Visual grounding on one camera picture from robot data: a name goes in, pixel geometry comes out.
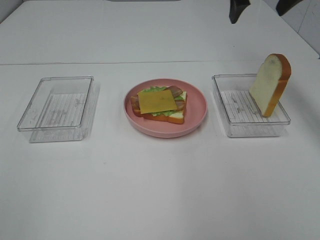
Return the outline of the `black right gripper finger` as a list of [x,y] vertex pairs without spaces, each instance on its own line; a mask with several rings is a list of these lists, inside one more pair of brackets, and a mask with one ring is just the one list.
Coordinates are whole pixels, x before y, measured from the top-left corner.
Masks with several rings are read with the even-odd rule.
[[249,0],[230,0],[229,19],[231,24],[235,24],[242,12],[250,5]]
[[300,3],[300,0],[279,0],[276,5],[276,12],[279,16],[283,16],[298,3]]

